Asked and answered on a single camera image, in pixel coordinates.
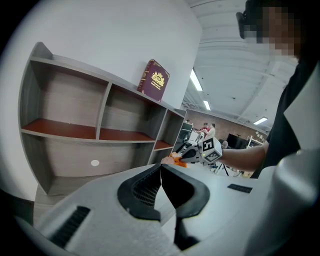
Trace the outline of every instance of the shelf unit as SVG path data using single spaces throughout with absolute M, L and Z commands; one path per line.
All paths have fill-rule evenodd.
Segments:
M 21 81 L 21 141 L 47 195 L 57 193 L 56 179 L 75 182 L 160 162 L 171 153 L 184 118 L 184 111 L 104 70 L 54 55 L 42 42 Z

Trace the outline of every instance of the ceiling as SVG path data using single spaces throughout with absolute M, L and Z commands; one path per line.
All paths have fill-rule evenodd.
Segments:
M 236 12 L 243 12 L 246 0 L 186 0 L 202 25 L 202 37 L 194 70 L 203 91 L 189 81 L 183 105 L 252 126 L 262 117 L 268 120 L 257 128 L 269 131 L 278 102 L 297 61 L 271 60 L 240 38 Z

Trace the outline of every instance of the red book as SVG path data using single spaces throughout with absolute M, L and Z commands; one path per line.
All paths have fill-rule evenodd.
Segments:
M 169 77 L 169 73 L 158 62 L 151 59 L 146 65 L 137 90 L 160 102 Z

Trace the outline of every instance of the black grille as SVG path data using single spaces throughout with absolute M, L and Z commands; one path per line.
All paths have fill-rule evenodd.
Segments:
M 133 195 L 141 203 L 154 207 L 160 185 L 160 170 L 155 170 L 133 184 Z
M 53 234 L 51 242 L 64 248 L 71 237 L 76 233 L 81 223 L 89 214 L 90 209 L 84 206 L 78 206 L 72 215 L 63 223 L 63 225 Z

